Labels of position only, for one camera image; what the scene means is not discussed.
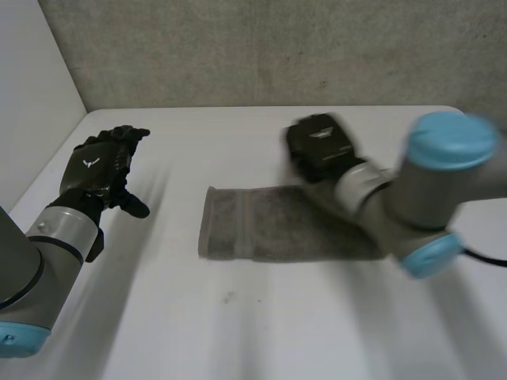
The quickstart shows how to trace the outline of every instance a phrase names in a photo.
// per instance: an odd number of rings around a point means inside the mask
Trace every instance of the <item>logo on robotic hand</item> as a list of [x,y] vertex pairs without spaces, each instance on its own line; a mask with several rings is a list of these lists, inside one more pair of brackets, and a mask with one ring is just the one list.
[[326,137],[331,136],[331,132],[333,131],[333,127],[324,128],[321,131],[310,135],[310,137],[315,137],[317,139],[325,139]]
[[82,160],[82,163],[85,164],[85,166],[89,169],[91,166],[95,165],[97,162],[99,162],[101,158],[99,157],[93,162],[88,162],[87,160]]

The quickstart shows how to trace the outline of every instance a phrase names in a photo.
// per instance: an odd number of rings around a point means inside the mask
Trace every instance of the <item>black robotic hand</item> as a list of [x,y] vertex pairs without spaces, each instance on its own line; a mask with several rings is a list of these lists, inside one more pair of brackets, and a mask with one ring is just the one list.
[[130,125],[102,131],[76,146],[60,185],[60,195],[70,189],[100,198],[104,208],[120,206],[136,218],[146,218],[150,209],[127,191],[127,175],[138,142],[150,131]]
[[[146,218],[150,209],[139,198],[127,191],[127,175],[135,148],[148,136],[147,129],[130,125],[102,131],[98,137],[89,137],[76,146],[67,163],[60,184],[60,197],[48,207],[69,207],[90,217],[97,227],[102,211],[120,206],[136,218]],[[104,249],[104,233],[98,236],[86,257],[92,262]]]

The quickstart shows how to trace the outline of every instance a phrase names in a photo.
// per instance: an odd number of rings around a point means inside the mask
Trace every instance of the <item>white wall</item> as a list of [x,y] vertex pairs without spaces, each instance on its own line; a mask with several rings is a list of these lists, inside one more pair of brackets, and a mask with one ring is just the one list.
[[4,209],[13,207],[85,114],[37,1],[0,0],[0,205]]

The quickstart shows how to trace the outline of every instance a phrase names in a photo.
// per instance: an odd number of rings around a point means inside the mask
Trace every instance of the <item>gray wall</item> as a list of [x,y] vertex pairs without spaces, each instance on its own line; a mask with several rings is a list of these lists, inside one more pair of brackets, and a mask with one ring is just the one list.
[[90,111],[439,104],[507,121],[505,0],[40,4]]

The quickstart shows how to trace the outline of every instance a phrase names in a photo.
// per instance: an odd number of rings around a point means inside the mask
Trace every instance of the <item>light blue joint cap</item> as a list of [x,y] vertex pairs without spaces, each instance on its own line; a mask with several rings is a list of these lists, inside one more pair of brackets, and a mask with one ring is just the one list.
[[463,251],[461,240],[456,234],[439,237],[423,245],[405,257],[400,264],[416,279],[442,272]]
[[406,157],[431,170],[473,168],[493,156],[499,136],[478,116],[435,112],[421,117],[410,132]]
[[0,322],[0,358],[26,358],[44,345],[51,330],[24,323]]

